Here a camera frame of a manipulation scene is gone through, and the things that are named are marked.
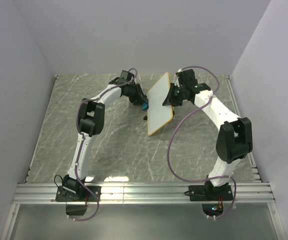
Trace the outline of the blue whiteboard eraser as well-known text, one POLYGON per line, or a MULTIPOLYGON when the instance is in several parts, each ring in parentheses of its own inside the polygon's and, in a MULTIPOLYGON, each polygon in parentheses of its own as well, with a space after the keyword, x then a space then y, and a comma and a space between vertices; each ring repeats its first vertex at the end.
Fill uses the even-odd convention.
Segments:
POLYGON ((147 102, 144 102, 144 103, 142 104, 142 109, 143 109, 144 111, 146 111, 148 108, 149 108, 148 103, 147 103, 147 102))

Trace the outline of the yellow framed whiteboard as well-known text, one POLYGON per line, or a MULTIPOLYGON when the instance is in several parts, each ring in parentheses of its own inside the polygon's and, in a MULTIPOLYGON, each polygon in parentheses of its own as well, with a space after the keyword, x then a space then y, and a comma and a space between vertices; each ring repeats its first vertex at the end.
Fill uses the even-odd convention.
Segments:
POLYGON ((147 92, 147 133, 152 136, 173 119, 173 107, 163 106, 170 89, 169 73, 165 72, 147 92))

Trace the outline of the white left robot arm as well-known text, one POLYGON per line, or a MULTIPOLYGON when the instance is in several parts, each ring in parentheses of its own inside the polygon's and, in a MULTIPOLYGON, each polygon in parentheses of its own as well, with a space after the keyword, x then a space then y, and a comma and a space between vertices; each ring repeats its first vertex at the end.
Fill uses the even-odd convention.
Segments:
POLYGON ((85 164, 90 158, 94 141, 103 130, 105 109, 122 96, 128 97, 132 104, 148 109, 148 99, 135 79, 136 75, 122 71, 100 94, 90 99, 84 98, 78 106, 75 120, 78 133, 76 150, 69 171, 62 179, 62 192, 67 193, 73 201, 83 199, 88 193, 83 186, 85 164))

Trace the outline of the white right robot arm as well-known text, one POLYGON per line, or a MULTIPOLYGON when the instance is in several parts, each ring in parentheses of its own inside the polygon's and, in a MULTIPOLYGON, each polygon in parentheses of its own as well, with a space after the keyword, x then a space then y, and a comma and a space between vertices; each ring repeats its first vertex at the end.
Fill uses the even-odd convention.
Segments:
POLYGON ((180 106, 184 100, 191 101, 198 110, 202 110, 218 129, 218 158, 198 193, 216 200, 228 192, 229 178, 240 161, 253 150, 252 123, 249 118, 230 111, 205 83, 189 87, 172 83, 163 105, 180 106))

